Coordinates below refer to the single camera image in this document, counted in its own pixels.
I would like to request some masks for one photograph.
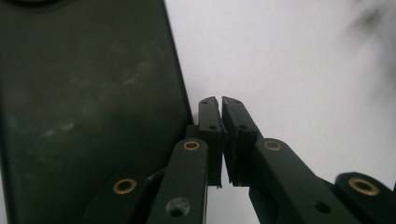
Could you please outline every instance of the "screw hole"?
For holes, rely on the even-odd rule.
[[[355,177],[349,179],[348,183],[349,186],[357,192],[368,196],[375,196],[379,193],[379,189],[374,184],[365,179]]]
[[[190,212],[190,201],[186,198],[174,198],[166,205],[166,212],[171,217],[184,217]]]
[[[323,202],[313,202],[312,205],[321,213],[329,214],[332,211],[329,205]]]
[[[278,150],[280,150],[282,148],[279,143],[274,142],[274,141],[264,142],[263,145],[264,145],[264,147],[266,147],[266,148],[268,148],[270,150],[273,150],[273,151],[278,151]]]
[[[198,149],[200,146],[199,143],[190,141],[190,142],[186,142],[183,147],[187,150],[193,151],[195,149]]]
[[[248,126],[245,125],[245,124],[242,124],[242,125],[239,125],[239,128],[240,128],[241,130],[247,130],[247,129],[248,129]]]
[[[137,183],[134,179],[131,178],[126,178],[119,180],[116,184],[113,186],[113,191],[116,194],[127,194],[132,192],[137,186]]]

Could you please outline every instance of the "brass grommet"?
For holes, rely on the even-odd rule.
[[[126,188],[123,188],[121,185],[127,184],[129,185]],[[137,186],[137,182],[131,178],[125,178],[122,180],[117,181],[116,184],[113,186],[113,190],[116,194],[127,194],[132,192]]]
[[[374,184],[365,179],[354,177],[349,179],[348,183],[354,190],[365,195],[375,196],[379,193],[379,189]]]
[[[193,151],[193,150],[198,149],[200,146],[199,146],[199,143],[197,143],[197,142],[195,142],[195,141],[189,141],[189,142],[186,142],[186,143],[183,145],[183,147],[184,147],[185,149],[189,150],[189,151]]]
[[[264,147],[266,147],[270,150],[273,150],[273,151],[278,151],[282,148],[278,142],[274,142],[274,141],[264,142],[263,145],[264,145]]]

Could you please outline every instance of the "black plastic part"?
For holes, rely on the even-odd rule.
[[[199,103],[199,137],[208,146],[208,185],[221,187],[223,125],[215,97]]]
[[[285,143],[261,139],[251,157],[279,206],[276,223],[359,223]]]
[[[361,223],[396,223],[394,193],[368,175],[346,173],[337,176],[334,193]]]
[[[192,124],[162,0],[0,1],[8,222],[77,223],[113,175],[151,175]]]
[[[250,151],[262,134],[242,102],[222,97],[222,121],[228,132],[224,159],[230,182],[237,187],[248,187],[254,172]]]
[[[149,177],[124,174],[109,178],[92,198],[78,224],[146,223],[147,211],[165,170],[163,168]]]
[[[196,138],[178,142],[148,224],[205,223],[206,190],[207,144]]]

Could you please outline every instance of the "dark green panel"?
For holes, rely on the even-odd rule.
[[[75,223],[111,175],[165,166],[191,112],[162,0],[0,1],[12,223]]]

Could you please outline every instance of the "white wall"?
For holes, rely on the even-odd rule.
[[[356,171],[393,188],[393,11],[342,0],[166,2],[193,113],[208,96],[234,97],[316,175]],[[370,19],[377,8],[384,17]],[[209,189],[207,223],[258,223],[248,189],[227,181]]]

